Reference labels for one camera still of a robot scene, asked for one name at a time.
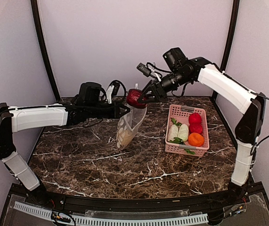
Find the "clear polka dot zip bag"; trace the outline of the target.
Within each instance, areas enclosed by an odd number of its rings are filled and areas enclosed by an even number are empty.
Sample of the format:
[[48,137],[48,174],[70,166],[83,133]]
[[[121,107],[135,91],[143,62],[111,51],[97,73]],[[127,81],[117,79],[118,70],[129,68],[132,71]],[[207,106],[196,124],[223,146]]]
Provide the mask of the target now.
[[[139,89],[138,83],[135,84],[134,89]],[[116,136],[117,148],[121,150],[126,148],[121,146],[122,133],[125,131],[129,131],[136,135],[147,113],[147,107],[144,109],[138,109],[128,104],[126,106],[130,108],[130,112],[120,118],[118,122],[118,131]]]

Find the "dark red beet toy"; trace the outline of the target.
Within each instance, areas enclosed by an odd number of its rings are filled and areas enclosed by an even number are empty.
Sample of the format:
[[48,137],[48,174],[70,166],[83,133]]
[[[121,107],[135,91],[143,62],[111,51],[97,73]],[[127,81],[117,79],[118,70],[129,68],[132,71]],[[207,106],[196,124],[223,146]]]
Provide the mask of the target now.
[[142,93],[143,92],[140,89],[130,89],[126,98],[127,104],[138,109],[146,108],[147,104],[138,102],[138,99],[140,98]]

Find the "yellow peach toy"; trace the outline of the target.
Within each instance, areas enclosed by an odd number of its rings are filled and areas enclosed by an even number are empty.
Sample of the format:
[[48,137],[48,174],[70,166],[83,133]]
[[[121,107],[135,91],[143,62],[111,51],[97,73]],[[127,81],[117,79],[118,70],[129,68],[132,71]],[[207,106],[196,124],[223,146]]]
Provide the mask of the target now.
[[121,146],[127,147],[135,137],[135,134],[129,131],[125,131],[121,135]]

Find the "bright red tomato toy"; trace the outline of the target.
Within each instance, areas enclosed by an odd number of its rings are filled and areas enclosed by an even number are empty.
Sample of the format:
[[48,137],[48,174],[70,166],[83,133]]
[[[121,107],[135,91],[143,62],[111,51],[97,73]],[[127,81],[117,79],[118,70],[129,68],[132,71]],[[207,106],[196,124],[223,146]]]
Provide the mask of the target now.
[[191,124],[201,124],[202,123],[202,117],[198,113],[192,113],[192,114],[189,115],[188,122],[189,122],[190,125]]

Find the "dark red pomegranate toy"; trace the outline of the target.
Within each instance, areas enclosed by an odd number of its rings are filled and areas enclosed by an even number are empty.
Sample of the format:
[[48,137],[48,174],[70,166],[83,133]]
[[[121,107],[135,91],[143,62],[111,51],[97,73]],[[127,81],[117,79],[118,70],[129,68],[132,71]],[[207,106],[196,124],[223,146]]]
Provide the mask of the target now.
[[197,133],[202,134],[203,133],[203,127],[200,123],[192,123],[189,125],[189,133]]

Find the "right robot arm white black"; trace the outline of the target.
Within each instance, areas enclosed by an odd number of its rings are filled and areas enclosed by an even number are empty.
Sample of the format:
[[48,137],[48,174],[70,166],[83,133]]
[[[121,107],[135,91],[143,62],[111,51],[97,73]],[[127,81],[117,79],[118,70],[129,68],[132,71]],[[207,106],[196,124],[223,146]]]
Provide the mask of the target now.
[[235,128],[237,154],[231,182],[242,186],[248,179],[254,150],[258,144],[265,108],[264,98],[227,76],[214,63],[203,57],[168,57],[166,63],[171,73],[161,79],[150,81],[144,87],[138,102],[160,102],[167,97],[168,92],[196,81],[213,89],[232,103],[243,117]]

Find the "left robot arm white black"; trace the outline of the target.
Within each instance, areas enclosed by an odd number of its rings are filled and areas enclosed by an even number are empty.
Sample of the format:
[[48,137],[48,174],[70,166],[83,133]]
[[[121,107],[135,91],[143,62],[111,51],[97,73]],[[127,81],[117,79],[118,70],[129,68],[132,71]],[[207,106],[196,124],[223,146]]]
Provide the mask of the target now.
[[32,191],[31,197],[39,205],[47,205],[50,195],[42,189],[42,182],[17,152],[13,133],[49,126],[73,126],[90,118],[119,119],[129,112],[130,108],[119,101],[99,102],[95,106],[56,103],[16,107],[0,103],[0,161],[28,191]]

